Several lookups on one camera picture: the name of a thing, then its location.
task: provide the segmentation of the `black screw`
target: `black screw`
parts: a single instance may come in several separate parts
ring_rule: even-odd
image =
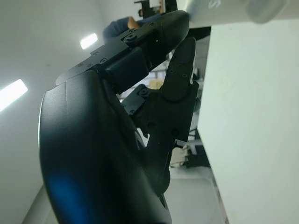
[[[127,36],[125,38],[125,42],[131,42],[131,41],[135,40],[136,38],[137,38],[136,34],[130,34],[129,36]]]
[[[155,128],[155,126],[156,126],[156,124],[152,121],[148,123],[148,129],[153,129],[153,128]]]
[[[176,129],[176,128],[172,129],[172,130],[171,130],[171,135],[172,135],[173,137],[178,137],[178,135],[179,135],[179,130]]]
[[[103,64],[103,63],[104,63],[105,61],[107,61],[107,60],[108,60],[108,58],[105,57],[105,58],[103,58],[103,59],[100,61],[100,63]]]
[[[148,91],[146,89],[143,89],[140,91],[140,95],[146,95],[148,93]]]

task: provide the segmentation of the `white panel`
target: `white panel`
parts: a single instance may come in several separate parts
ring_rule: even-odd
[[[214,26],[199,132],[231,224],[298,223],[299,21]]]

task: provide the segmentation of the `ceiling light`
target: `ceiling light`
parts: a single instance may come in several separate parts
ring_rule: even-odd
[[[0,112],[28,91],[22,80],[11,83],[0,91]]]
[[[98,37],[96,34],[91,34],[84,39],[81,40],[80,45],[82,49],[88,48],[90,45],[94,44],[98,40]]]

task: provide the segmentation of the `white wall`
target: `white wall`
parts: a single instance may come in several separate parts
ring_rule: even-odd
[[[299,20],[214,26],[199,132],[230,224],[298,223]]]
[[[134,0],[97,0],[100,5],[100,14],[104,26],[111,22],[133,16],[135,20],[140,20],[138,10],[141,9],[141,3],[134,4]]]
[[[0,223],[22,222],[42,186],[39,107],[63,71],[89,56],[80,40],[103,30],[95,0],[4,0],[0,7],[0,89],[21,78],[28,92],[0,112]]]

